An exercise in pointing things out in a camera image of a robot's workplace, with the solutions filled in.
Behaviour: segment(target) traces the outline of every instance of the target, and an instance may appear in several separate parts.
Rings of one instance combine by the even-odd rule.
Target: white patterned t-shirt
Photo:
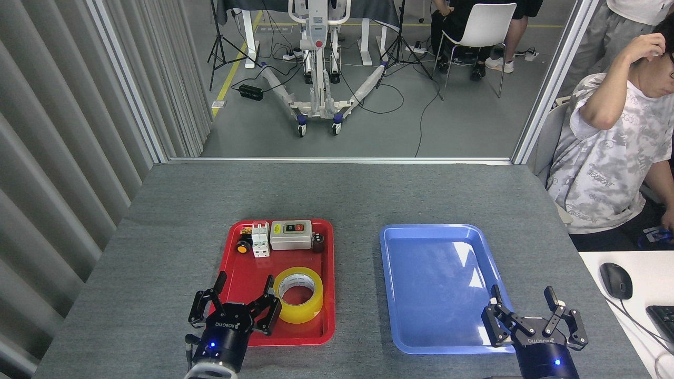
[[[590,75],[576,86],[547,182],[550,196],[573,218],[571,234],[613,229],[639,214],[648,170],[671,156],[673,95],[648,98],[627,82],[625,108],[611,129],[583,120],[579,110],[605,76]]]

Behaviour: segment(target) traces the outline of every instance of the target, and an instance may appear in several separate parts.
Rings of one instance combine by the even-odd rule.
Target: computer mouse
[[[609,295],[622,300],[632,297],[632,278],[624,268],[615,263],[606,262],[599,267],[599,272]]]

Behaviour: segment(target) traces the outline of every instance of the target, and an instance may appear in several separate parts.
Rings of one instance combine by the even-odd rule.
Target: gray curtain
[[[180,0],[2,0],[0,378],[32,375],[152,165],[201,153],[188,33]]]

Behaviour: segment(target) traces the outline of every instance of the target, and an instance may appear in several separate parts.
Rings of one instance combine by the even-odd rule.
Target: tripod stand
[[[213,42],[213,47],[211,48],[210,55],[208,55],[208,60],[206,63],[209,63],[211,58],[213,58],[213,70],[211,71],[211,82],[210,85],[208,86],[208,90],[211,91],[213,90],[213,76],[215,75],[215,71],[219,69],[220,67],[226,65],[227,63],[233,63],[236,61],[242,61],[244,59],[248,58],[248,55],[241,51],[236,45],[234,45],[230,40],[225,38],[221,33],[220,33],[220,26],[218,25],[218,12],[215,8],[215,0],[211,0],[211,10],[213,11],[213,20],[215,21],[215,31],[216,31],[216,37],[215,37],[215,42]],[[241,58],[236,58],[231,61],[228,61],[224,57],[224,47],[222,46],[222,41],[227,42],[230,44],[232,47],[234,47],[238,52],[243,54]],[[257,57],[255,57],[255,65],[262,67],[258,62],[257,62]]]
[[[397,63],[409,63],[409,64],[415,64],[415,65],[420,65],[423,71],[426,73],[426,76],[430,80],[433,80],[433,76],[431,73],[428,72],[426,67],[421,64],[421,61],[419,60],[419,57],[417,57],[417,54],[414,52],[414,49],[410,47],[410,45],[407,43],[405,40],[405,37],[402,36],[402,21],[405,17],[405,0],[402,0],[402,5],[400,6],[400,30],[398,31],[398,35],[394,39],[394,41],[389,45],[389,47],[384,51],[384,53],[381,55],[381,59],[384,59],[385,55],[388,55],[390,60],[388,61],[388,64],[386,67],[391,67]],[[403,50],[403,47],[406,47],[410,53],[412,53],[412,56],[415,58],[413,61],[405,61],[400,58],[400,53],[401,50]]]

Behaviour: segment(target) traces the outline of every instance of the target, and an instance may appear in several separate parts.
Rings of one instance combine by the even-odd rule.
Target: gray tabletop
[[[549,315],[548,285],[580,310],[582,378],[649,377],[526,167],[240,161],[150,171],[34,378],[182,378],[194,293],[212,286],[230,227],[265,218],[332,223],[336,332],[320,346],[250,347],[243,379],[518,375],[514,354],[393,344],[379,231],[445,223],[483,231],[520,315]]]

